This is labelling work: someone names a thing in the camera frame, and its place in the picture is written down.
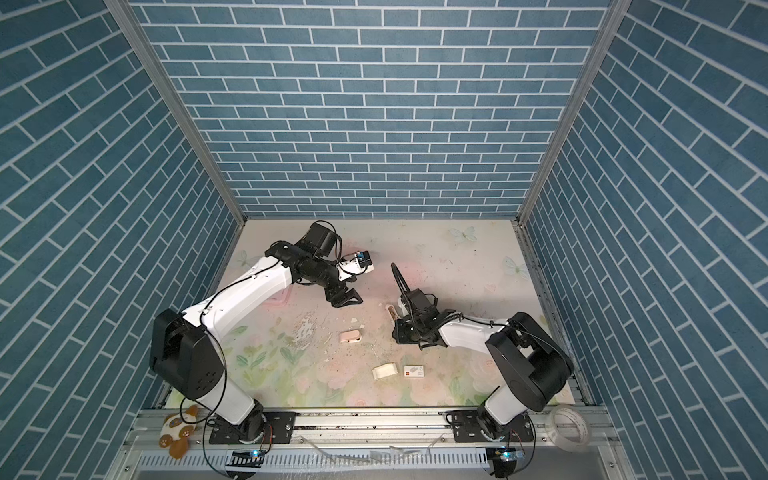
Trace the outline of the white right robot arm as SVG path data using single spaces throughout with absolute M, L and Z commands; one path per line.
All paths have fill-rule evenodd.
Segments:
M 572 360 L 529 314 L 508 319 L 475 319 L 438 309 L 438 301 L 419 289 L 404 290 L 405 316 L 394 321 L 398 344 L 463 348 L 487 354 L 504 384 L 478 409 L 478 425 L 491 439 L 501 437 L 527 411 L 540 412 L 574 371 Z

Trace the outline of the clear tape roll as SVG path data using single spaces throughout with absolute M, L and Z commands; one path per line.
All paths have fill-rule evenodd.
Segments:
M 567 405 L 554 407 L 545 421 L 545 436 L 557 448 L 571 453 L 585 452 L 591 442 L 591 428 L 583 415 Z

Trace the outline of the brown white plush toy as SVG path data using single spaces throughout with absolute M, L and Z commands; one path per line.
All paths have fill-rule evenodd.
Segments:
M 189 438 L 196 430 L 198 406 L 192 405 L 166 417 L 158 445 L 167 449 L 168 454 L 175 460 L 182 459 L 189 450 Z

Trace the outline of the aluminium corner frame post right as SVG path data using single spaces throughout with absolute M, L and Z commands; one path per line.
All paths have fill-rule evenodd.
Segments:
M 600 66 L 607 55 L 612 41 L 617 35 L 618 28 L 630 5 L 630 0 L 611 1 L 608 5 L 607 12 L 597 31 L 595 42 L 585 58 L 579 77 L 574 84 L 573 91 L 563 109 L 561 118 L 552 134 L 548 148 L 542 156 L 541 163 L 518 212 L 517 224 L 520 227 L 524 227 L 533 215 L 536 202 L 557 162 L 567 136 L 574 125 L 576 117 L 593 85 Z

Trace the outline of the aluminium corner frame post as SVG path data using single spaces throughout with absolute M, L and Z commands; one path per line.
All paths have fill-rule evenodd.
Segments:
M 520 227 L 524 227 L 533 215 L 536 202 L 557 162 L 567 136 L 574 125 L 576 117 L 593 85 L 600 66 L 607 55 L 612 41 L 617 35 L 618 28 L 630 5 L 630 0 L 611 1 L 608 5 L 607 12 L 597 31 L 595 42 L 585 58 L 579 77 L 574 84 L 573 91 L 563 109 L 561 118 L 552 134 L 548 148 L 542 156 L 541 163 L 518 212 L 517 224 Z
M 129 2 L 124 0 L 105 0 L 104 4 L 175 119 L 184 138 L 197 156 L 199 163 L 209 175 L 236 223 L 242 228 L 246 223 L 247 217 L 236 200 L 232 189 L 225 181 L 210 149 L 184 105 L 180 94 L 166 72 L 148 36 L 138 22 Z

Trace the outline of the pink phone case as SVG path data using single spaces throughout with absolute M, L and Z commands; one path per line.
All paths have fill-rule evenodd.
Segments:
M 270 296 L 269 298 L 265 299 L 262 302 L 263 306 L 282 306 L 286 305 L 290 299 L 291 293 L 293 291 L 293 287 L 289 286 L 286 289 L 283 289 L 274 295 Z

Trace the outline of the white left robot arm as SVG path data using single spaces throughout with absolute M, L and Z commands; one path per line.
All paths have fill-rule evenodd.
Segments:
M 327 221 L 316 221 L 295 243 L 274 242 L 253 267 L 205 300 L 153 322 L 150 369 L 185 398 L 207 408 L 236 432 L 241 443 L 263 437 L 260 402 L 228 373 L 222 341 L 265 300 L 293 284 L 320 286 L 334 308 L 362 302 L 348 282 L 372 270 L 368 252 L 342 253 L 342 239 Z

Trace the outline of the white staple box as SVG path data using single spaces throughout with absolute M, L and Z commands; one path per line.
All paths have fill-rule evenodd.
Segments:
M 423 365 L 404 365 L 403 376 L 405 378 L 424 378 L 425 367 Z

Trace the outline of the staple box tray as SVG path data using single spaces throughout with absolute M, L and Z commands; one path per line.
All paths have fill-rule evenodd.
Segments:
M 382 380 L 398 374 L 398 367 L 395 363 L 385 363 L 372 369 L 372 375 L 375 380 Z

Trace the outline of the aluminium corner frame post left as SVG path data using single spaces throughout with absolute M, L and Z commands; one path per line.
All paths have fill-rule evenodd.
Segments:
M 105 0 L 104 4 L 175 119 L 184 138 L 197 156 L 199 163 L 209 175 L 236 223 L 242 228 L 246 223 L 247 217 L 236 200 L 232 189 L 225 181 L 210 149 L 184 105 L 180 94 L 166 72 L 148 36 L 138 22 L 129 2 L 124 0 Z

